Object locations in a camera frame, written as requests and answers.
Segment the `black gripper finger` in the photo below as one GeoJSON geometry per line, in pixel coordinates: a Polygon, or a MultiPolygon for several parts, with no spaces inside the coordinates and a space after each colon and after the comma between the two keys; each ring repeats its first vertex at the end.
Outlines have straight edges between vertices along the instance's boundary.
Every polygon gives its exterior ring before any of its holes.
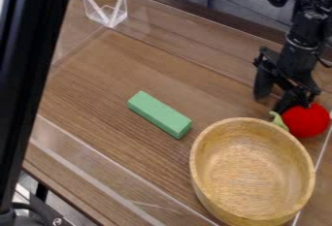
{"type": "Polygon", "coordinates": [[[287,112],[291,108],[301,106],[309,108],[314,100],[314,95],[302,87],[295,87],[287,90],[282,99],[274,106],[274,111],[279,114],[287,112]]]}
{"type": "Polygon", "coordinates": [[[274,87],[274,67],[268,62],[264,62],[259,65],[258,75],[255,79],[255,98],[258,100],[266,98],[271,95],[271,90],[274,87]]]}

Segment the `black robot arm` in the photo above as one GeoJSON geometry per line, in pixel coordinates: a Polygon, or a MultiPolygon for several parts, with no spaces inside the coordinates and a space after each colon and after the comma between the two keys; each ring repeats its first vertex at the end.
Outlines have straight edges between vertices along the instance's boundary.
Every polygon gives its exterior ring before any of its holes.
{"type": "Polygon", "coordinates": [[[282,51],[260,48],[255,58],[258,68],[254,94],[256,99],[271,95],[278,86],[283,96],[274,106],[284,113],[295,106],[310,108],[322,90],[313,78],[317,65],[332,68],[332,62],[322,58],[325,48],[332,45],[332,0],[268,0],[282,8],[295,2],[293,25],[286,34],[282,51]]]}

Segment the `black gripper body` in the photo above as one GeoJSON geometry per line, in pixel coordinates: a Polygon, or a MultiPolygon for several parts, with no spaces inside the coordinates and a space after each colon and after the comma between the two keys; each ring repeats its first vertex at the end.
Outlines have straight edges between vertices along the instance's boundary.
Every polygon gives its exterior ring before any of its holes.
{"type": "Polygon", "coordinates": [[[321,46],[322,41],[317,37],[301,38],[295,34],[287,34],[282,52],[262,47],[254,64],[258,68],[264,62],[271,64],[274,85],[278,84],[283,90],[293,89],[295,82],[311,94],[319,95],[321,88],[313,78],[313,70],[317,66],[321,46]]]}

